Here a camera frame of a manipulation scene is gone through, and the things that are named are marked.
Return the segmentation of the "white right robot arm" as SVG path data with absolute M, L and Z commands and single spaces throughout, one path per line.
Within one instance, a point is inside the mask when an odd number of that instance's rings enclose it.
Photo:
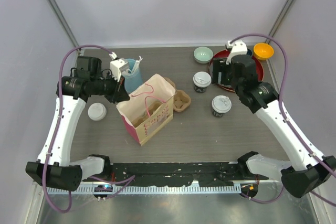
M 237 166 L 239 177 L 250 179 L 258 174 L 279 180 L 292 196 L 301 198 L 334 175 L 335 157 L 319 151 L 293 121 L 274 87 L 259 81 L 252 56 L 234 56 L 230 64 L 226 60 L 213 60 L 213 83 L 231 86 L 241 103 L 271 130 L 289 158 L 282 162 L 249 152 Z

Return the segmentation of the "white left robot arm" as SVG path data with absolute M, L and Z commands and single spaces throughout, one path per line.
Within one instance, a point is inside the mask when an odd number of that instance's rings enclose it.
M 57 89 L 54 118 L 45 145 L 36 161 L 28 162 L 26 173 L 39 185 L 75 191 L 82 180 L 95 176 L 105 182 L 112 174 L 110 158 L 92 154 L 86 159 L 70 161 L 70 151 L 79 118 L 93 95 L 105 97 L 110 103 L 130 99 L 122 73 L 129 63 L 116 56 L 110 67 L 101 68 L 99 58 L 80 56 L 69 76 L 63 76 Z

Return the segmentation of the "single white cup lid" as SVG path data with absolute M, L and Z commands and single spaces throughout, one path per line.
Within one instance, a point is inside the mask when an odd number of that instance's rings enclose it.
M 206 88 L 212 83 L 212 78 L 207 72 L 199 71 L 193 76 L 193 82 L 198 87 Z

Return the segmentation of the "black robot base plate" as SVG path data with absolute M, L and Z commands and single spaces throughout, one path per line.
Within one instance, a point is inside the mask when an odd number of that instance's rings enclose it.
M 135 176 L 130 186 L 188 187 L 197 181 L 201 187 L 231 186 L 235 180 L 267 180 L 254 175 L 241 164 L 229 162 L 196 163 L 114 163 L 104 180 L 119 182 Z

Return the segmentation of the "brown cardboard cup carrier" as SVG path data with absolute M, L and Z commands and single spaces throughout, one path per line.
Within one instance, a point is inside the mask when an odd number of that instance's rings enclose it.
M 183 90 L 175 89 L 174 101 L 173 101 L 173 110 L 175 112 L 182 112 L 187 109 L 191 104 L 191 98 L 188 94 L 186 94 Z M 152 124 L 161 123 L 165 121 L 169 115 L 166 114 L 167 109 L 165 108 L 161 112 L 157 112 L 158 108 L 162 105 L 162 102 L 155 101 L 150 105 L 148 111 L 145 111 L 143 116 L 138 117 L 137 119 L 132 121 L 134 127 L 138 127 L 143 122 L 147 121 L 149 117 L 152 116 L 153 113 L 156 113 L 156 117 L 151 119 L 150 122 L 145 126 L 149 127 Z

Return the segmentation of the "pink kraft paper bag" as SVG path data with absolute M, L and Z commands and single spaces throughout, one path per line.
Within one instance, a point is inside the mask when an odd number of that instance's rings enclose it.
M 154 74 L 116 108 L 128 133 L 141 146 L 173 119 L 175 88 Z

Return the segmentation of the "black paper coffee cup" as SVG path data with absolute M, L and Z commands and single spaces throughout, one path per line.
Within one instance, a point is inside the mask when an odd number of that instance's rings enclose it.
M 226 113 L 228 113 L 230 110 L 224 110 L 224 111 L 217 111 L 214 108 L 212 108 L 212 115 L 221 118 L 223 117 Z

